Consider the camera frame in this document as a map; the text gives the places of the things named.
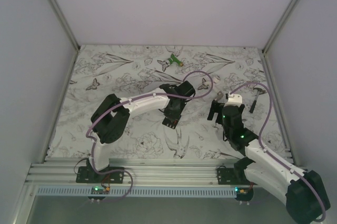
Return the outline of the black fuse box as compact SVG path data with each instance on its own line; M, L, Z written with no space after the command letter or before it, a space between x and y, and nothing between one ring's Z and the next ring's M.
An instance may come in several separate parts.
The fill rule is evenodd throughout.
M169 119L168 117L165 117L162 124L170 129L175 129L178 125L178 122L178 119Z

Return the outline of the metal pipe elbow fitting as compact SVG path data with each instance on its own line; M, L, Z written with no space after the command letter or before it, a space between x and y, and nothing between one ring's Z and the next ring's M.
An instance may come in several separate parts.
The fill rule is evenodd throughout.
M219 87L220 79L218 77L213 77L212 82L211 81L206 81L205 85L206 87L215 92L216 96L214 97L214 100L220 101L224 97L224 93L221 91Z

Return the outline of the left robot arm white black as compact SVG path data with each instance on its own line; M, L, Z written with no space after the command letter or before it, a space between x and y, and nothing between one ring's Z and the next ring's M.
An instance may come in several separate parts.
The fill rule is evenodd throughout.
M92 125L86 134L94 141L88 176L96 183L107 178L110 147L122 137L129 119L162 110L165 116L162 124L175 129L188 100L194 95L195 89L188 81L180 85L162 84L149 93L129 98L108 95L91 117Z

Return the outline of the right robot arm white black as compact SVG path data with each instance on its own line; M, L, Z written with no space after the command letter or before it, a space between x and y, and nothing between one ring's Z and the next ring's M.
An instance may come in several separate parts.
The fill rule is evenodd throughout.
M222 126L223 140L243 155L234 165L234 180L261 186L285 205L296 223L323 221L331 203L321 176L290 164L263 145L257 134L244 127L243 109L238 102L214 100L208 115L208 120Z

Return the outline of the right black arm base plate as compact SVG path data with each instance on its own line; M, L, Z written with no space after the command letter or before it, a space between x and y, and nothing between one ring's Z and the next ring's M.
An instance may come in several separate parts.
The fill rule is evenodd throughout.
M235 168L219 166L216 169L216 177L219 185L250 185L244 172Z

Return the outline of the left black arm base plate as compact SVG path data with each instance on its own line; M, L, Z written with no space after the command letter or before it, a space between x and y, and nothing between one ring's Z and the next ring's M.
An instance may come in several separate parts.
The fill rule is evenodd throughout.
M85 159L85 166L80 166L76 175L76 183L79 184L122 184L124 179L124 168L108 165L99 171L94 171L90 161Z

